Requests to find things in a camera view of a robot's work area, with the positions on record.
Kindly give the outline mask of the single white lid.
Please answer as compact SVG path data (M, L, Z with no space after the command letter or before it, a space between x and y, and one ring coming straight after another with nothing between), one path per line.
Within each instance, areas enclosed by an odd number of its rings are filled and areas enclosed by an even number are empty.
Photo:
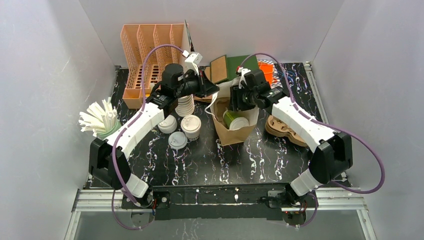
M241 116L231 121L229 125L229 130L235 131L244 127L248 127L249 125L250 125L249 120Z
M183 131L188 133L194 133L200 130L202 122L199 117L190 114L190 115L186 115L181 120L180 125Z

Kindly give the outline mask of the green paper cup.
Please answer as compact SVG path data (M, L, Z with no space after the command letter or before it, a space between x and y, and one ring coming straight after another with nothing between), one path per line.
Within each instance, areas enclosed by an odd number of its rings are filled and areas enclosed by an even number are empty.
M226 110L223 113L223 121L226 127L231 131L248 127L250 125L249 120L246 117L241 116L237 111L231 110Z

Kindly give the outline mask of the single paper cup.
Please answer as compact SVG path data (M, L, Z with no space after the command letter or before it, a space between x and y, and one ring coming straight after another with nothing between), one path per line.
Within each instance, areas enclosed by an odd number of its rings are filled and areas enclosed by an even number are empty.
M190 141L194 141L199 138L202 126L202 122L199 117L192 114L187 115L181 120L180 126Z

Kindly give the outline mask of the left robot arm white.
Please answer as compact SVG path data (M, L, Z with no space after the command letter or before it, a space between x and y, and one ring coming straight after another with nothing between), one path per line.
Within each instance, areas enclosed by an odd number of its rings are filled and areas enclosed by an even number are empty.
M95 138L89 149L88 172L114 190L121 190L138 207L150 206L153 189L132 173L127 160L131 152L174 111L179 98L202 98L219 91L202 69L184 71L180 64L170 63L161 76L144 106L113 134Z

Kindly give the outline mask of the cardboard two-cup carrier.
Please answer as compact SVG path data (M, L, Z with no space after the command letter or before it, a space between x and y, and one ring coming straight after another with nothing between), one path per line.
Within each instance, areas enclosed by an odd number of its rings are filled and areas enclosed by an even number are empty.
M267 133L288 140L298 146L307 147L307 143L286 123L270 115L266 120L265 130Z

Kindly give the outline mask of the stack of paper cups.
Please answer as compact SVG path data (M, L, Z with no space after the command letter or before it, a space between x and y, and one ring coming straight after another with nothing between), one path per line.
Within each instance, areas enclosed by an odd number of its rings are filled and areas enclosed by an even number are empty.
M180 117L192 115L195 110L194 96L192 94L181 97L177 100L177 107L175 108L176 113Z

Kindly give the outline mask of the tan paper bag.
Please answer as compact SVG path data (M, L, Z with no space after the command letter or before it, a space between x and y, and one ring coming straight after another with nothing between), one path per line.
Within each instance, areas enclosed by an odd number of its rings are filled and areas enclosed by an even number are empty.
M219 91L211 96L211 103L205 108L206 113L213 119L220 144L228 146L243 143L255 129L259 108L236 111L230 109L230 89L238 86L240 78L220 83Z

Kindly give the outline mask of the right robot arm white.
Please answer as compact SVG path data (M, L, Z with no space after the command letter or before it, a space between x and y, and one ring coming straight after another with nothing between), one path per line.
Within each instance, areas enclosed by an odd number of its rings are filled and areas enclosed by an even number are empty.
M353 166L350 135L315 123L284 93L282 87L271 87L260 69L237 68L235 85L230 87L231 111L266 110L287 124L313 153L308 169L285 186L285 198L295 201L325 185Z

